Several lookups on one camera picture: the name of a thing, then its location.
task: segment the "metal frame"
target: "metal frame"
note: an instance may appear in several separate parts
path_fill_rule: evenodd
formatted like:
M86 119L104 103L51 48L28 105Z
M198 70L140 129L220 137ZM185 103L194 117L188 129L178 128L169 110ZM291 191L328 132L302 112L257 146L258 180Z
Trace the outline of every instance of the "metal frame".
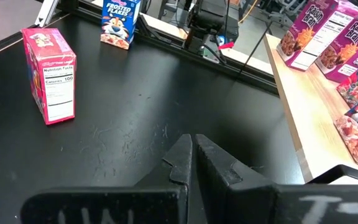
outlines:
M101 22L101 7L91 4L90 2L84 2L79 0L61 0L60 3L57 4L57 9L61 10L62 12L54 15L52 17L53 21L61 17L62 14L70 13L97 24L100 24ZM191 52L188 52L187 50L184 50L182 48L183 40L178 39L177 37L174 37L168 33L164 33L160 30L154 29L153 27L149 27L147 24L146 26L150 30L154 30L154 32L159 35L159 38L155 35L147 35L145 33L142 33L139 28L137 28L135 35L136 41L148 42L155 47L163 48L174 54L178 54L190 60L197 61L203 66L219 70L223 74L233 78L235 81L252 85L253 87L256 87L260 90L278 96L277 86L275 84L274 77L271 74L248 66L244 63L240 63L229 57L226 57L226 65L209 62L200 57L199 55L195 55ZM5 38L4 40L1 40L0 50L17 42L20 39L21 33L18 32L16 34L11 35L10 37Z

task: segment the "black tabletop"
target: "black tabletop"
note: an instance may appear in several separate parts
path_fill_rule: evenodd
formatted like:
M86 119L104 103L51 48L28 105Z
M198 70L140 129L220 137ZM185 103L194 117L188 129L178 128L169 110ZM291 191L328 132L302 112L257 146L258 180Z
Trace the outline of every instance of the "black tabletop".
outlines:
M141 40L129 51L101 43L99 26L75 16L52 27L78 57L75 119L46 126L22 42L0 52L0 223L19 223L23 201L42 189L132 185L184 133L266 175L277 156L296 164L276 96Z

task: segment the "frosted flakes logo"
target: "frosted flakes logo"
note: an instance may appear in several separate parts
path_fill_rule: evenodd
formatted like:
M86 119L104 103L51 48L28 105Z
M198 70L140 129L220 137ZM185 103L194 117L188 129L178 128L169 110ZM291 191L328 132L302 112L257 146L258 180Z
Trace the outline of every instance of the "frosted flakes logo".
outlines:
M127 3L121 0L111 0L111 2L118 3L120 6L126 6Z

